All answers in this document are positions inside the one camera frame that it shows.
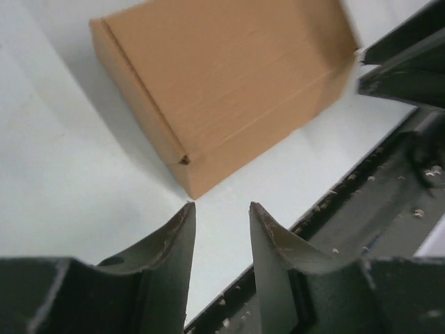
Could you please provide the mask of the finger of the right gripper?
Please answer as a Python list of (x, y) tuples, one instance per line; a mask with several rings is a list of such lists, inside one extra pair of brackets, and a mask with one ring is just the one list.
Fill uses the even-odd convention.
[(430, 1), (395, 29), (368, 47), (363, 64), (381, 65), (444, 28), (444, 0)]
[(433, 51), (388, 61), (360, 77), (358, 93), (443, 109), (444, 55)]

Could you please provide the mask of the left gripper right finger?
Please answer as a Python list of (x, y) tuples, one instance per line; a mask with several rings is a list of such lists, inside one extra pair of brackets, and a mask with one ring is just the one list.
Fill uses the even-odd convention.
[(443, 333), (444, 259), (331, 257), (250, 205), (263, 333)]

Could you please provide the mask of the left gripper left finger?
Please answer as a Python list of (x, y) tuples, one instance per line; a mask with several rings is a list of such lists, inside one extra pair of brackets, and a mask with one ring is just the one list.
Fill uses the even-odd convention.
[(2, 333), (182, 333), (195, 204), (97, 265), (73, 257), (1, 259)]

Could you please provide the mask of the brown cardboard box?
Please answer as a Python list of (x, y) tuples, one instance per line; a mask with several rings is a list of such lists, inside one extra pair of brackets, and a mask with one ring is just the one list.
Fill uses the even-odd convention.
[(193, 199), (334, 104), (357, 50), (339, 1), (146, 1), (89, 26)]

